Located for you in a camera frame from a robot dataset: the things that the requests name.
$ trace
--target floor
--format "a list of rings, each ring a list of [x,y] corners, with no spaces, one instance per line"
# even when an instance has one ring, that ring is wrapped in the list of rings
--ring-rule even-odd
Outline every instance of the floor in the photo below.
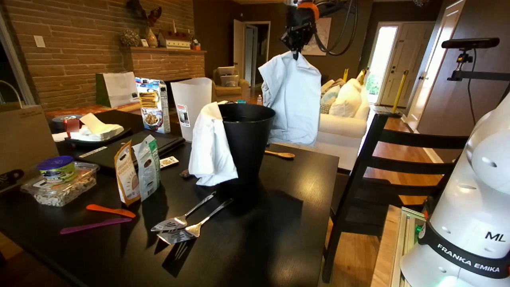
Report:
[[[399,120],[391,120],[392,130],[407,130]],[[395,152],[391,147],[378,147],[378,154],[399,154],[400,157],[413,157],[427,160],[423,154]],[[368,287],[372,283],[373,269],[379,249],[376,237],[362,237],[344,233],[335,259],[335,272],[330,285],[321,287]],[[67,286],[53,272],[38,264],[34,257],[24,253],[0,233],[0,253],[7,259],[7,267],[0,267],[0,286],[3,287],[32,287],[32,286]]]

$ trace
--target black bucket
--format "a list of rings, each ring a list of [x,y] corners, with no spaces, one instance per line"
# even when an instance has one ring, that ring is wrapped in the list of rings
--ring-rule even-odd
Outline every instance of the black bucket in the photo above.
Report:
[[[236,186],[249,187],[258,182],[258,171],[268,146],[274,111],[263,106],[219,106],[223,127],[239,179]]]

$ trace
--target black table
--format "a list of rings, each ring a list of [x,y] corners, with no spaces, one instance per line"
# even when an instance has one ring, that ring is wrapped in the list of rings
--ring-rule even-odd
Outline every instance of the black table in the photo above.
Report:
[[[85,211],[89,203],[121,208],[113,175],[99,173],[97,187],[64,208],[3,194],[0,232],[75,286],[317,286],[338,159],[290,152],[297,154],[292,162],[266,155],[260,186],[239,192],[242,197],[187,245],[164,246],[148,230],[209,194],[179,176],[188,144],[172,152],[180,163],[163,171],[163,189],[129,206],[137,213],[131,224],[59,235],[64,227],[115,218]],[[220,202],[207,203],[190,222]]]

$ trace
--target wooden floor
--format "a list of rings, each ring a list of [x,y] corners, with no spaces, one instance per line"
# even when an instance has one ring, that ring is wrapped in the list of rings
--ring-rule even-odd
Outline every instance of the wooden floor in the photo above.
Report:
[[[387,123],[391,130],[407,131],[407,127],[399,120]],[[416,162],[429,162],[423,151],[395,151],[391,146],[381,146],[376,154],[384,157],[405,157]],[[368,171],[370,176],[386,178],[392,182],[424,182],[434,179],[416,178],[397,178],[394,175],[381,175]],[[360,237],[344,233],[340,241],[340,248],[335,257],[335,270],[330,285],[321,285],[321,287],[368,287],[376,264],[379,249],[379,240],[376,237]],[[0,267],[0,286],[2,287],[35,287],[35,286],[67,286],[53,272],[32,259],[27,253],[11,243],[0,233],[0,253],[7,259],[7,267]]]

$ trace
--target utensil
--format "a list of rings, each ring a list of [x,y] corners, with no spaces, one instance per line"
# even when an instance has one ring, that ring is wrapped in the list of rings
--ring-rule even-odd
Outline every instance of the utensil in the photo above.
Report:
[[[203,226],[206,226],[211,218],[219,214],[222,210],[225,210],[228,205],[231,205],[234,200],[230,198],[223,202],[217,210],[214,210],[206,219],[203,219],[199,224],[190,226],[187,229],[174,230],[174,232],[164,232],[160,233],[158,238],[164,241],[166,245],[177,245],[183,241],[191,241],[195,238],[201,237]]]
[[[150,232],[153,233],[161,233],[161,232],[172,232],[172,230],[179,230],[179,229],[185,229],[188,227],[188,218],[199,210],[201,206],[204,206],[207,202],[211,202],[214,197],[217,195],[217,192],[212,192],[209,197],[206,197],[201,203],[198,203],[196,206],[193,206],[187,214],[183,216],[177,216],[172,219],[166,219],[160,224],[156,224]]]
[[[285,159],[285,160],[293,160],[297,157],[295,154],[284,154],[284,152],[273,152],[273,151],[265,151],[265,154]]]
[[[80,233],[80,232],[110,227],[110,226],[121,226],[128,222],[131,222],[131,219],[109,219],[104,222],[91,224],[91,226],[67,227],[67,229],[62,229],[59,235],[72,235],[72,233]]]
[[[128,219],[137,218],[134,213],[131,213],[128,210],[110,210],[110,208],[99,206],[99,205],[88,205],[85,210],[94,211],[94,213],[117,214],[117,216],[128,218]]]

